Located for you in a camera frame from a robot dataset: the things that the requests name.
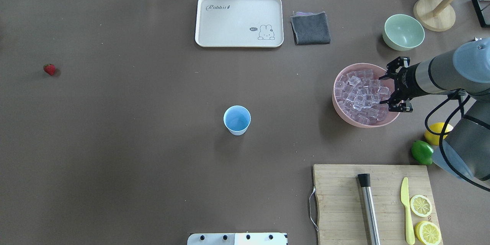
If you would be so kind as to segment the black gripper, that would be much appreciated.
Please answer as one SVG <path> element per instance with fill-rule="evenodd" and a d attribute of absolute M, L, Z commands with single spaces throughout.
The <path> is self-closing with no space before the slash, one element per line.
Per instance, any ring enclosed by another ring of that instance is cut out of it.
<path fill-rule="evenodd" d="M 418 83 L 415 71 L 418 65 L 410 65 L 410 57 L 399 56 L 386 65 L 384 80 L 395 80 L 395 92 L 380 104 L 387 104 L 389 112 L 411 113 L 411 99 L 418 97 Z"/>

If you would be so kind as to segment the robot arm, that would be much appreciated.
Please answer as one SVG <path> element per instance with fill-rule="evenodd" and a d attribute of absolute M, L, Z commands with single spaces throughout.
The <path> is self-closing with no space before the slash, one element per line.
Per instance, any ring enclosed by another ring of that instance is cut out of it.
<path fill-rule="evenodd" d="M 446 95 L 458 107 L 438 134 L 435 163 L 448 173 L 489 191 L 490 173 L 490 39 L 468 42 L 425 62 L 410 65 L 398 57 L 386 66 L 382 80 L 393 79 L 387 104 L 391 112 L 412 112 L 411 100 Z"/>

